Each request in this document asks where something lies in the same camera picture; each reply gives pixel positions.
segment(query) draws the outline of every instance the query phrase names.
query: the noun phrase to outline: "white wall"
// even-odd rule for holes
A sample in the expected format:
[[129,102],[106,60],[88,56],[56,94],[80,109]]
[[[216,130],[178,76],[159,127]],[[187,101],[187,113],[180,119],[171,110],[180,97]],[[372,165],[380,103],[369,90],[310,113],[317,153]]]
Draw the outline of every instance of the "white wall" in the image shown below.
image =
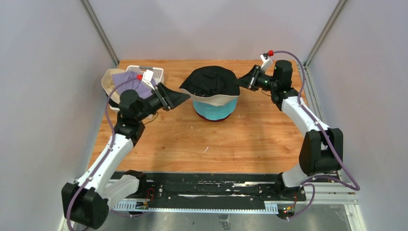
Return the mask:
[[408,1],[349,1],[311,66],[370,231],[407,230]]
[[288,50],[302,61],[338,0],[91,0],[119,59],[259,59]]
[[0,1],[0,229],[55,231],[113,66],[79,1]]

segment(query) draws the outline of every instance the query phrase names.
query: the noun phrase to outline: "plastic laundry basket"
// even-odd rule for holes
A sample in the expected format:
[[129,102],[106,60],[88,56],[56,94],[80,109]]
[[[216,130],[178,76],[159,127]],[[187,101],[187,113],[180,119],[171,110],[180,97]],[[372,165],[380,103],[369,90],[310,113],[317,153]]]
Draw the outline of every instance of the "plastic laundry basket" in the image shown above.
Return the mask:
[[[134,71],[137,74],[142,74],[146,71],[146,70],[152,70],[153,71],[153,79],[156,82],[156,84],[163,83],[164,82],[164,77],[163,77],[163,73],[164,70],[162,68],[158,68],[158,67],[150,67],[150,66],[137,66],[137,65],[130,65],[127,67],[126,70],[122,70],[122,69],[109,69],[106,71],[105,76],[102,79],[109,79],[108,81],[103,81],[102,80],[102,87],[104,88],[105,92],[107,92],[108,90],[113,90],[115,88],[114,82],[112,80],[112,75],[113,74],[117,74],[117,73],[122,73],[125,71]],[[112,100],[119,104],[119,94],[114,93],[114,95],[112,96]],[[112,107],[111,105],[109,105],[109,107],[114,110],[115,112],[119,112],[119,108],[117,107]]]

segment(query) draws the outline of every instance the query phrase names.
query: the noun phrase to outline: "wooden tabletop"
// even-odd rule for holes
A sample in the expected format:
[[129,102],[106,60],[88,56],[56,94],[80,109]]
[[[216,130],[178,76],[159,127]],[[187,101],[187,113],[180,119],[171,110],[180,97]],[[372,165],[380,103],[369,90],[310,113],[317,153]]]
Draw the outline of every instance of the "wooden tabletop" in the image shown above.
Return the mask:
[[[196,68],[219,65],[239,78],[260,60],[122,60],[129,65],[164,69],[164,84],[179,91],[181,83]],[[293,87],[301,81],[293,62]],[[272,74],[273,66],[267,74]],[[116,114],[110,111],[115,122]],[[92,153],[90,165],[101,153],[111,131],[106,118]],[[123,159],[118,170],[279,173],[298,163],[303,137],[288,116],[260,90],[241,88],[235,111],[223,122],[208,122],[196,114],[188,100],[146,125],[142,138]]]

